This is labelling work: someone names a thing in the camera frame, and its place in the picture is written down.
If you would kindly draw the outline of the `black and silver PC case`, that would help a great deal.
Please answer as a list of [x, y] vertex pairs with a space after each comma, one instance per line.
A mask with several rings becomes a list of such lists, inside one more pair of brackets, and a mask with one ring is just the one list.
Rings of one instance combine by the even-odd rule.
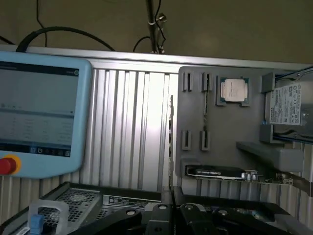
[[[81, 227], [123, 208], [130, 207], [144, 211], [145, 206], [149, 203], [163, 203], [173, 208], [172, 235], [178, 235], [176, 232], [177, 209], [185, 203], [200, 204], [207, 211], [212, 207], [231, 208], [241, 213], [251, 213], [255, 218], [289, 231], [293, 235], [313, 235], [312, 229], [303, 225], [276, 204], [192, 196], [184, 194], [180, 187], [164, 187], [161, 192], [148, 192], [65, 182], [39, 199], [61, 201], [69, 205], [69, 232], [67, 235], [80, 235]], [[59, 211], [40, 207], [38, 214], [32, 216], [30, 228], [27, 226], [29, 206], [0, 224], [0, 235], [55, 235]]]

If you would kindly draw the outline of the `black graphics card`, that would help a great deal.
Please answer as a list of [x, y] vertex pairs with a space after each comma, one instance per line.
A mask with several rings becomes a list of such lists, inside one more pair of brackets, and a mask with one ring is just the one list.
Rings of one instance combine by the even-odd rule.
[[266, 172], [257, 170], [243, 170], [238, 167], [187, 165], [185, 175], [197, 179], [215, 179], [228, 181], [245, 181], [260, 184], [293, 185], [293, 179], [284, 173]]

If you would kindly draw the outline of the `grey parts rack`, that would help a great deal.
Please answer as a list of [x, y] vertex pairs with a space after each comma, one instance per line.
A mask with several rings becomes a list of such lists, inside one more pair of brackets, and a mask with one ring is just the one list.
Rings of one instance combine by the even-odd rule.
[[[284, 173], [293, 186], [313, 196], [313, 180], [303, 177], [304, 152], [296, 142], [260, 141], [265, 97], [261, 79], [270, 72], [293, 71], [263, 68], [182, 67], [178, 73], [176, 175], [187, 165], [212, 165]], [[248, 78], [248, 103], [221, 102], [220, 79]]]

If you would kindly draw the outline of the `translucent plastic latch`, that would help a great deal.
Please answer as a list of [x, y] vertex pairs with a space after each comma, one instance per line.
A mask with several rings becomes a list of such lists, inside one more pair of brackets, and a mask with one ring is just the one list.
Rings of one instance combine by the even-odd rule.
[[27, 226], [31, 228], [32, 216], [38, 214], [38, 209], [53, 208], [59, 211], [59, 221], [55, 230], [55, 235], [67, 235], [69, 232], [68, 216], [69, 216], [69, 205], [61, 201], [51, 201], [38, 199], [32, 202], [28, 209]]

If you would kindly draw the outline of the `light blue teach pendant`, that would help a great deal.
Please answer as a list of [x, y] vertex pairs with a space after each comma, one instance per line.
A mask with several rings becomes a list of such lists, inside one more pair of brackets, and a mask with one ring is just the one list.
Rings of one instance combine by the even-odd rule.
[[0, 51], [0, 176], [44, 179], [83, 161], [92, 66]]

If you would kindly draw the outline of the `silver CPU chip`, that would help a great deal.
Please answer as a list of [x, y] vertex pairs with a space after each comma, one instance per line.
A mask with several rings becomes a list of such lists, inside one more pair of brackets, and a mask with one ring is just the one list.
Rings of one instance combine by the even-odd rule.
[[221, 102], [248, 103], [249, 79], [248, 78], [226, 78], [220, 79]]

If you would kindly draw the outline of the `silver hard disk white label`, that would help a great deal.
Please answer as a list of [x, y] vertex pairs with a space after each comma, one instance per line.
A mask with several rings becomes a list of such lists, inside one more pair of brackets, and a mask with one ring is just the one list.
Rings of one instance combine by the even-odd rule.
[[288, 82], [271, 91], [267, 122], [278, 135], [313, 138], [313, 81]]

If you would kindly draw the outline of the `metal pole with clamp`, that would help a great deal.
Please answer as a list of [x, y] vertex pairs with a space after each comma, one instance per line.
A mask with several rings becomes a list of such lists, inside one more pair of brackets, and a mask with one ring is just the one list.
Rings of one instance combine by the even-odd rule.
[[152, 52], [164, 54], [164, 44], [166, 42], [164, 26], [167, 17], [161, 12], [162, 0], [156, 0], [157, 7], [154, 10], [154, 0], [145, 0], [148, 15], [148, 30], [152, 46]]

